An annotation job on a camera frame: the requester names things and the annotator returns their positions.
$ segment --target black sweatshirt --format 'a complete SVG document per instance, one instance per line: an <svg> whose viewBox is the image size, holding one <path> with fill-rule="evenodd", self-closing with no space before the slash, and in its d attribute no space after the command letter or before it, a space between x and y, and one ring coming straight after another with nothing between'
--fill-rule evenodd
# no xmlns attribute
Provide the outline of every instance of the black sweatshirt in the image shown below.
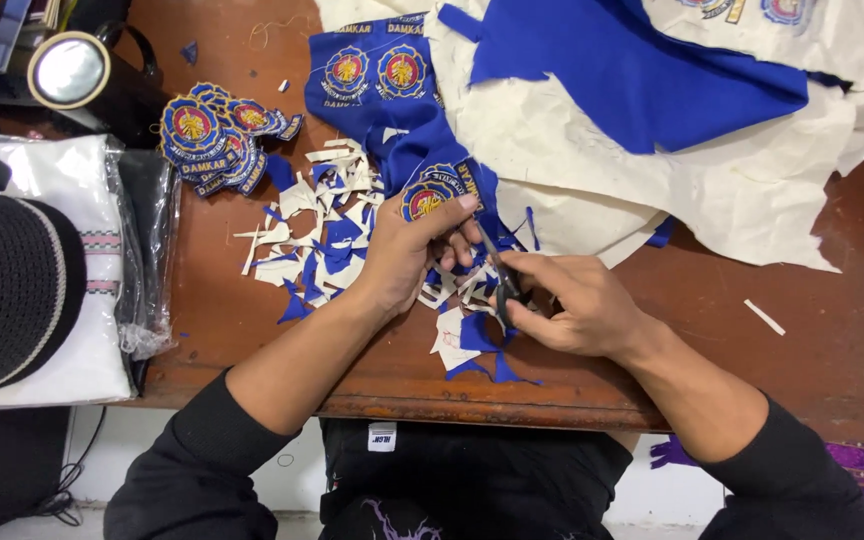
<svg viewBox="0 0 864 540"><path fill-rule="evenodd" d="M593 439L581 442L582 435L575 433L579 442L566 446L581 451L570 455L541 447L536 435L549 431L399 425L408 426L417 442L396 445L395 465L386 471L370 462L375 452L326 444L330 469L341 452L353 459L346 460L342 474L330 473L342 479L342 487L322 496L325 528L319 538L372 538L376 531L376 538L387 540L611 538L601 524L585 522L581 511L596 507L586 515L600 519L608 501L576 495L586 493L584 485L606 485L609 499L614 495L608 484L617 478L594 470L608 469L608 460L588 459L595 454L587 451ZM530 441L516 433L528 433ZM220 375L128 468L125 485L105 510L105 538L276 538L276 518L258 502L249 475L294 437L273 433L250 417L226 388L225 374ZM603 437L596 444L617 443ZM607 456L612 449L606 450ZM530 470L543 468L544 461L554 462L552 470L558 472L536 482ZM627 464L619 464L619 471ZM768 419L749 446L702 468L734 493L702 540L864 540L864 496L855 480L814 431L771 399ZM345 476L356 479L346 482ZM363 528L365 519L370 521Z"/></svg>

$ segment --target pile of patches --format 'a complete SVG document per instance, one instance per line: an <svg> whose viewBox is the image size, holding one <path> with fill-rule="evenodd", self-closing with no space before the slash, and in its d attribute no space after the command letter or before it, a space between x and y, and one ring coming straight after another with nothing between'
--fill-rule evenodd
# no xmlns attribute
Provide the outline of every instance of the pile of patches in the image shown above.
<svg viewBox="0 0 864 540"><path fill-rule="evenodd" d="M279 189L278 202L264 206L265 217L254 231L234 234L250 239L251 247L242 275L254 268L254 277L289 292L289 303L278 323L305 319L309 313L342 294L358 277L365 263L376 212L385 201L385 183L370 166L362 147L351 139L325 142L326 150L306 153L312 163L308 174L295 173L283 182L272 175ZM315 215L315 226L295 237L288 219L303 212ZM256 259L259 245L270 245L269 255ZM517 247L511 234L496 244L500 251ZM418 300L437 310L438 338L431 353L438 353L446 378L468 370L482 371L473 360L484 352L496 352L495 382L524 381L505 362L501 348L515 331L506 329L505 343L492 343L485 333L485 320L495 312L488 298L498 285L498 274L486 264L483 246L472 248L473 264L456 265L451 272L438 264L429 270ZM456 296L456 306L449 309L448 300Z"/></svg>
<svg viewBox="0 0 864 540"><path fill-rule="evenodd" d="M258 138L292 141L304 117L291 119L251 99L236 99L222 86L200 82L162 111L161 150L199 197L222 188L249 195L269 166ZM281 166L279 157L272 158Z"/></svg>

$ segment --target clothing label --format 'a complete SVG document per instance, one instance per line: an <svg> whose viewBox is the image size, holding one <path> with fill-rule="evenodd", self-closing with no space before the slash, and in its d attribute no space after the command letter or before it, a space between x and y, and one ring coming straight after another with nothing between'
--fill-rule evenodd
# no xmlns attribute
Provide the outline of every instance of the clothing label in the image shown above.
<svg viewBox="0 0 864 540"><path fill-rule="evenodd" d="M368 425L369 452L393 452L395 449L395 422L372 422Z"/></svg>

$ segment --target scissors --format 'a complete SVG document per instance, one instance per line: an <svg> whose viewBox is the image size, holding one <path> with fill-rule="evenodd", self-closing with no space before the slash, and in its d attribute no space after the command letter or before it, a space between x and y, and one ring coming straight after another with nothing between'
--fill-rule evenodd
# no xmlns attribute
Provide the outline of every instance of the scissors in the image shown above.
<svg viewBox="0 0 864 540"><path fill-rule="evenodd" d="M495 288L495 308L498 311L498 318L505 325L505 328L511 329L516 326L509 319L509 312L506 310L505 303L507 300L515 300L525 306L532 300L531 292L522 292L522 282L520 281L519 271L507 266L502 259L498 257L498 249L496 244L489 239L484 228L479 222L475 222L479 228L479 234L482 235L482 243L486 245L486 251L492 259L492 265L495 266L495 272L498 273L498 287Z"/></svg>

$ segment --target white floor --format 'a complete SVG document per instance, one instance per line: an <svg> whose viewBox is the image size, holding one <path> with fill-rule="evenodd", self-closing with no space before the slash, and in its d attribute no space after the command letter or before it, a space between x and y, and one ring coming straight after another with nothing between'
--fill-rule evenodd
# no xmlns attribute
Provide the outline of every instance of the white floor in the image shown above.
<svg viewBox="0 0 864 540"><path fill-rule="evenodd" d="M98 406L73 410L68 445L71 460L77 460L89 442L99 412ZM85 460L84 472L72 486L76 499L98 502L99 506L107 502L122 485L132 461L152 445L174 413L109 407L102 433ZM615 488L615 502L604 521L617 540L696 538L702 526L723 506L722 484L701 469L683 465L649 468L649 448L666 440L664 435L643 435L635 449L634 461ZM276 514L295 511L281 514L280 538L314 539L318 535L321 526L314 512L319 510L319 496L325 491L325 469L322 436L318 421L313 419L276 459L252 476L261 503ZM86 512L85 521L83 527L66 527L66 532L60 535L49 520L14 521L0 527L0 540L101 538L101 511Z"/></svg>

